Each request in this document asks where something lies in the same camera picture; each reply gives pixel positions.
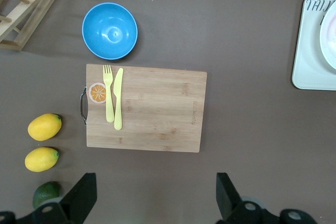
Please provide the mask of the blue bowl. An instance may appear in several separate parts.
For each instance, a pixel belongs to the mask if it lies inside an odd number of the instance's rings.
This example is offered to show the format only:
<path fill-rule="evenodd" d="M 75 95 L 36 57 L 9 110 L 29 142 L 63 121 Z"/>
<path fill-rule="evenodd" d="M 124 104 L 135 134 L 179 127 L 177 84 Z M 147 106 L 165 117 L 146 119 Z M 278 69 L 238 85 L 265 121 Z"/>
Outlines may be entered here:
<path fill-rule="evenodd" d="M 105 60 L 118 60 L 128 55 L 136 45 L 138 26 L 125 7 L 105 2 L 86 13 L 82 37 L 94 55 Z"/>

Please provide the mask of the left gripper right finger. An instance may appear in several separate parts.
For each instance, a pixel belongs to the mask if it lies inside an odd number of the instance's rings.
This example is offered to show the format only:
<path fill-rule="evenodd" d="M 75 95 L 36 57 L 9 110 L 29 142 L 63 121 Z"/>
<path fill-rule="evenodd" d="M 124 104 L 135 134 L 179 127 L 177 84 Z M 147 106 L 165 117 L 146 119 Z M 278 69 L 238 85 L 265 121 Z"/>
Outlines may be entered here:
<path fill-rule="evenodd" d="M 216 175 L 216 202 L 222 216 L 216 224 L 315 224 L 298 209 L 284 209 L 275 216 L 251 200 L 242 200 L 227 173 Z"/>

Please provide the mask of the wooden cutting board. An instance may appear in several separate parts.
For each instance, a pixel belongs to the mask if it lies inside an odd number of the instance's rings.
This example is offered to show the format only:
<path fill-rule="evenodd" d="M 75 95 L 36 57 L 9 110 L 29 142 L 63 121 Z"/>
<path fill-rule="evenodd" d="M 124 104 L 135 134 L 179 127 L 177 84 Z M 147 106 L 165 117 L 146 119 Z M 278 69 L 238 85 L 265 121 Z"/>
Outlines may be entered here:
<path fill-rule="evenodd" d="M 124 67 L 122 129 L 106 120 L 106 106 L 88 98 L 88 147 L 197 153 L 201 145 L 207 74 Z"/>

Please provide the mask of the yellow plastic fork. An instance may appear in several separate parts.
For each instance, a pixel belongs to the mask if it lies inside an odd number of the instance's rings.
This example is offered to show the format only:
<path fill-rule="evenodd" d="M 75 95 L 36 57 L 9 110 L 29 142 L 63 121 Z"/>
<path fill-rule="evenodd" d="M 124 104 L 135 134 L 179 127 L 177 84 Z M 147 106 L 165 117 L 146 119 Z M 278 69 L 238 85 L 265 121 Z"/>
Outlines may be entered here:
<path fill-rule="evenodd" d="M 111 95 L 113 73 L 110 65 L 103 66 L 103 81 L 106 86 L 106 120 L 107 122 L 112 123 L 114 121 L 114 108 Z"/>

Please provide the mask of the green lime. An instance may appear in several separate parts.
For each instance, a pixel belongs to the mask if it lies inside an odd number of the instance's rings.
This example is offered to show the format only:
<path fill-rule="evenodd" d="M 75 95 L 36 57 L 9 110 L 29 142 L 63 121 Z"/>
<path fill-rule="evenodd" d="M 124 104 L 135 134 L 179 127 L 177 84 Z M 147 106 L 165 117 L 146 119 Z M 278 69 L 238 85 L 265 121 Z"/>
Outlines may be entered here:
<path fill-rule="evenodd" d="M 61 185 L 58 182 L 50 181 L 40 185 L 33 195 L 33 208 L 37 209 L 45 201 L 58 198 L 60 192 Z"/>

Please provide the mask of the wooden cup rack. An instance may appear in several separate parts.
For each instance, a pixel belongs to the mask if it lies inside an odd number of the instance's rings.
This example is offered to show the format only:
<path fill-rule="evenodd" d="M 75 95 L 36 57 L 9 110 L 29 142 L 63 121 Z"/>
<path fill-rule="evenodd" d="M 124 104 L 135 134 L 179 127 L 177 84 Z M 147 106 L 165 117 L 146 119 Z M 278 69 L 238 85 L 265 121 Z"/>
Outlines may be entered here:
<path fill-rule="evenodd" d="M 0 0 L 0 49 L 20 51 L 55 0 Z"/>

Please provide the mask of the white round plate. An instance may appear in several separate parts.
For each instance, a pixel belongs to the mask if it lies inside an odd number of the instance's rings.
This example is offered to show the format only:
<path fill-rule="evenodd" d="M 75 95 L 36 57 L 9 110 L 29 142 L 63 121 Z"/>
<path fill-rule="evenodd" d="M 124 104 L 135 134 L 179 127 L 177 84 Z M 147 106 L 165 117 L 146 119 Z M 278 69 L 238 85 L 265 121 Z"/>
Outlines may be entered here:
<path fill-rule="evenodd" d="M 336 1 L 327 10 L 322 20 L 320 48 L 326 62 L 336 70 Z"/>

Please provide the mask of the cream tray with bear print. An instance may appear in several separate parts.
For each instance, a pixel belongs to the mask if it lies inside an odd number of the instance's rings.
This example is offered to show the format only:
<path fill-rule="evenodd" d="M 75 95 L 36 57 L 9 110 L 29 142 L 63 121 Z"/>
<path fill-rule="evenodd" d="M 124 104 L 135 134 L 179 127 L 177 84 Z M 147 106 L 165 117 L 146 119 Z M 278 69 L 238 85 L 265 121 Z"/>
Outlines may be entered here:
<path fill-rule="evenodd" d="M 298 31 L 292 83 L 303 90 L 336 91 L 336 70 L 320 48 L 323 18 L 336 0 L 304 0 Z"/>

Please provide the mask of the yellow plastic knife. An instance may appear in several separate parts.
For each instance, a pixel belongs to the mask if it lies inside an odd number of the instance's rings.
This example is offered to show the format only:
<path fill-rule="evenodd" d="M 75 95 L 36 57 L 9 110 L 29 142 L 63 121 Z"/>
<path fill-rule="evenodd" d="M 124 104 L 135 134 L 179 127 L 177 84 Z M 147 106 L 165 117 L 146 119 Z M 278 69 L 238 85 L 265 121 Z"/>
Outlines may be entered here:
<path fill-rule="evenodd" d="M 115 114 L 114 114 L 114 128 L 116 130 L 122 129 L 122 106 L 121 106 L 121 93 L 122 93 L 122 79 L 123 68 L 120 68 L 114 80 L 113 94 L 115 95 Z"/>

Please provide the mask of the yellow lemon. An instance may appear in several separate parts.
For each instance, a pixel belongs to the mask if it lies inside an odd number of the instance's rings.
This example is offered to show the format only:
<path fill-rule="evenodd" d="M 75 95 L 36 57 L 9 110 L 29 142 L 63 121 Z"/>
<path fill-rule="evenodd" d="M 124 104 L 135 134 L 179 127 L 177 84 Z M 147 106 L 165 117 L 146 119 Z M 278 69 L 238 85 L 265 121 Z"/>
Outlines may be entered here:
<path fill-rule="evenodd" d="M 60 131 L 61 126 L 61 116 L 47 113 L 32 120 L 27 131 L 34 140 L 45 141 L 54 137 Z"/>
<path fill-rule="evenodd" d="M 59 152 L 50 147 L 40 147 L 29 152 L 25 157 L 25 166 L 32 172 L 44 172 L 54 167 L 58 161 Z"/>

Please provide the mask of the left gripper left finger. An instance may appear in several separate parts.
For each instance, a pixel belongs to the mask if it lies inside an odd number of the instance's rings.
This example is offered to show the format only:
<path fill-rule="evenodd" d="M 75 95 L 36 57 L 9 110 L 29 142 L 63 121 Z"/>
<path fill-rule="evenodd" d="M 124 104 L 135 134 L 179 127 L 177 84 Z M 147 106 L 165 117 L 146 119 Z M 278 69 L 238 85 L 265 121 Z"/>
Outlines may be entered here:
<path fill-rule="evenodd" d="M 0 224 L 83 224 L 96 201 L 96 174 L 86 173 L 60 202 L 46 203 L 19 219 L 2 211 Z"/>

